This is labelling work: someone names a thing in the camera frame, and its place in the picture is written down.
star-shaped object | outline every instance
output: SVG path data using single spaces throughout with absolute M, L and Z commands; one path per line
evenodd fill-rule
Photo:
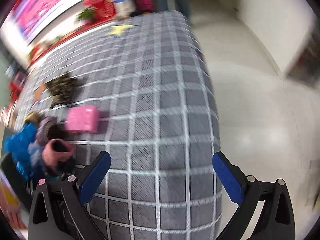
M 136 27 L 136 25 L 130 25 L 130 24 L 121 24 L 121 25 L 115 25 L 111 27 L 111 31 L 108 32 L 109 35 L 116 35 L 118 37 L 122 36 L 122 33 L 127 30 Z

pink soap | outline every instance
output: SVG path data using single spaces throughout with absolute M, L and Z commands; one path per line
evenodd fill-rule
M 95 106 L 78 106 L 69 110 L 65 128 L 71 133 L 97 133 L 99 110 Z

checkered tablecloth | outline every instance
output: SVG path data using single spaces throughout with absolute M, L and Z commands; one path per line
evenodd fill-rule
M 28 80 L 17 126 L 33 91 L 68 71 L 81 82 L 74 103 L 50 109 L 48 91 L 32 107 L 58 116 L 68 107 L 95 105 L 99 134 L 70 135 L 76 167 L 106 150 L 111 168 L 87 205 L 113 240 L 213 239 L 221 216 L 221 183 L 212 172 L 220 150 L 212 86 L 201 51 L 176 11 L 130 18 L 121 37 L 110 26 L 53 52 Z

monitor screen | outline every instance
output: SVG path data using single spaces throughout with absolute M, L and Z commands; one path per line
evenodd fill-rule
M 50 22 L 81 0 L 18 0 L 12 16 L 31 42 Z

